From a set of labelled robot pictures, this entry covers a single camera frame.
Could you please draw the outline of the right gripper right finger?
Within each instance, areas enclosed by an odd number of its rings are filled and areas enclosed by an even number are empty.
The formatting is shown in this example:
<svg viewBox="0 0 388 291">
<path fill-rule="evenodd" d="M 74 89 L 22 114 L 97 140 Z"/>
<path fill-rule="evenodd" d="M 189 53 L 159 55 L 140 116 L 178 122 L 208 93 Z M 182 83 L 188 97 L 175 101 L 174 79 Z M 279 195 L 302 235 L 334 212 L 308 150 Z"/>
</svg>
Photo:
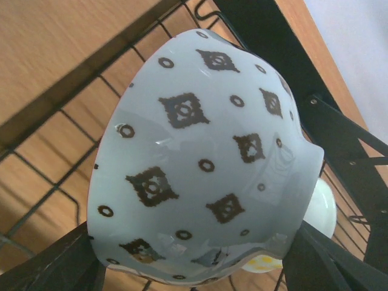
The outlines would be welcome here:
<svg viewBox="0 0 388 291">
<path fill-rule="evenodd" d="M 283 259 L 288 290 L 387 290 L 387 275 L 303 221 Z"/>
</svg>

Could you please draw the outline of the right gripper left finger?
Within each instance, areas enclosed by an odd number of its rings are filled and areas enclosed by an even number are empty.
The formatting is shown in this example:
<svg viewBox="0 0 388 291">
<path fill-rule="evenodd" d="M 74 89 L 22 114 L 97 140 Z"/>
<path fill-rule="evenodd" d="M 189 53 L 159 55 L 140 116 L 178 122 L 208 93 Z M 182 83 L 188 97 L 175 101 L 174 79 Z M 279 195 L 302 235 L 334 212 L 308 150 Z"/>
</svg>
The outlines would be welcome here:
<svg viewBox="0 0 388 291">
<path fill-rule="evenodd" d="M 1 275 L 1 290 L 102 290 L 106 268 L 84 222 L 32 259 Z"/>
</svg>

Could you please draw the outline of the yellow sun pattern bowl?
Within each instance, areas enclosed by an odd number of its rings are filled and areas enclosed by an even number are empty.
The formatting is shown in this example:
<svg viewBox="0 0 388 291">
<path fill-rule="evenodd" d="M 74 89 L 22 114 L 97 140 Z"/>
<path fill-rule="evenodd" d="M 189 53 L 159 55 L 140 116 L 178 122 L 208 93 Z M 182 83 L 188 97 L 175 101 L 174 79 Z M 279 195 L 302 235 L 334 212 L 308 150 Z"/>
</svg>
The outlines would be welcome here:
<svg viewBox="0 0 388 291">
<path fill-rule="evenodd" d="M 242 269 L 251 273 L 267 273 L 276 269 L 282 269 L 281 259 L 275 259 L 267 255 L 258 255 L 242 266 Z"/>
</svg>

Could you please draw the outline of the black wire dish rack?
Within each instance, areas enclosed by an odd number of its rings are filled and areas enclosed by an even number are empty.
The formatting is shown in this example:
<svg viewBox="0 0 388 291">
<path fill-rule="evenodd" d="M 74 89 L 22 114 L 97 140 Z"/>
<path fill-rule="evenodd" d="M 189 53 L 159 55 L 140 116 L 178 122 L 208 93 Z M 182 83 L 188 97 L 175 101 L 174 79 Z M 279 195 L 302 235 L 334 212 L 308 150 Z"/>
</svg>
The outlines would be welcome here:
<svg viewBox="0 0 388 291">
<path fill-rule="evenodd" d="M 306 140 L 324 150 L 303 221 L 387 275 L 387 146 L 345 117 L 275 1 L 218 1 L 232 44 L 268 62 L 295 99 Z"/>
</svg>

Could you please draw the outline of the white bowl black diamonds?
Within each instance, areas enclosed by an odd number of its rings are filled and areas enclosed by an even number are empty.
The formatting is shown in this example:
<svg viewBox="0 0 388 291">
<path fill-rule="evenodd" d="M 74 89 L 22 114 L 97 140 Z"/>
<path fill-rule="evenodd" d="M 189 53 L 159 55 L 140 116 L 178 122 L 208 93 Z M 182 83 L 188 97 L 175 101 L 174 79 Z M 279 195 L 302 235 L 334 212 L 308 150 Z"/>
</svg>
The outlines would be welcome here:
<svg viewBox="0 0 388 291">
<path fill-rule="evenodd" d="M 283 259 L 323 158 L 275 68 L 213 31 L 180 33 L 146 60 L 102 136 L 93 251 L 110 269 L 187 287 L 258 255 Z"/>
</svg>

